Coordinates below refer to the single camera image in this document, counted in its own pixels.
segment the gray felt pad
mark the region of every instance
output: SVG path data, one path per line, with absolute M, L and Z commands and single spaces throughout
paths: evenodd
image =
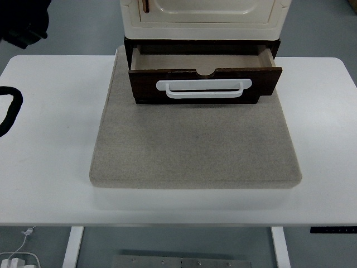
M 107 188 L 290 188 L 301 173 L 276 92 L 257 104 L 135 104 L 120 47 L 90 180 Z

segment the dark wooden drawer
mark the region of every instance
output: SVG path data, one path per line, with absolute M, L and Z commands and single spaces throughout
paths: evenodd
M 279 40 L 125 44 L 136 103 L 257 103 L 282 72 L 273 59 Z

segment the white drawer handle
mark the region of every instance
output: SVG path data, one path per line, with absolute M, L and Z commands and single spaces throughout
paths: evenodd
M 250 79 L 201 79 L 201 80 L 160 80 L 156 88 L 166 91 L 172 99 L 197 99 L 197 98 L 238 98 L 243 90 L 252 86 Z M 210 90 L 207 92 L 176 92 L 175 90 Z

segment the gray floor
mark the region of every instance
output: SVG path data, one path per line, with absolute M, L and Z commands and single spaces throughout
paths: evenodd
M 270 228 L 86 227 L 77 268 L 110 268 L 117 254 L 242 260 L 252 268 L 277 265 Z
M 15 55 L 114 55 L 116 48 L 123 44 L 119 0 L 52 1 L 49 15 L 47 40 L 41 40 L 26 50 L 6 42 L 0 43 L 0 73 Z M 339 58 L 357 84 L 357 15 L 347 0 L 293 0 L 281 40 L 278 56 Z M 18 235 L 4 235 L 9 233 L 6 228 L 0 228 L 0 245 L 4 245 L 0 248 L 2 251 L 13 250 L 19 242 Z M 48 244 L 48 247 L 42 248 L 48 255 L 52 254 L 53 245 L 62 248 L 67 239 L 67 235 L 56 232 L 56 228 L 52 230 L 38 236 L 39 243 Z M 355 266 L 357 235 L 309 234 L 308 230 L 306 227 L 285 228 L 292 267 Z M 98 237 L 101 232 L 105 235 L 108 230 L 97 232 Z M 89 241 L 90 237 L 86 238 L 86 234 L 84 241 Z M 56 242 L 50 240 L 52 236 L 57 236 Z M 211 245 L 215 241 L 205 238 L 201 243 Z M 85 243 L 82 250 L 90 251 L 86 245 L 90 243 Z M 36 245 L 28 244 L 27 250 L 35 248 Z M 81 261 L 78 267 L 85 267 L 80 265 L 84 263 L 84 260 Z

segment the table top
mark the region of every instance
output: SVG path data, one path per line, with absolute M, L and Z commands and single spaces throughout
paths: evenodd
M 357 89 L 334 58 L 276 58 L 302 172 L 292 189 L 93 187 L 89 168 L 114 56 L 16 56 L 0 85 L 23 105 L 0 138 L 1 225 L 357 224 Z M 11 98 L 0 96 L 0 120 Z

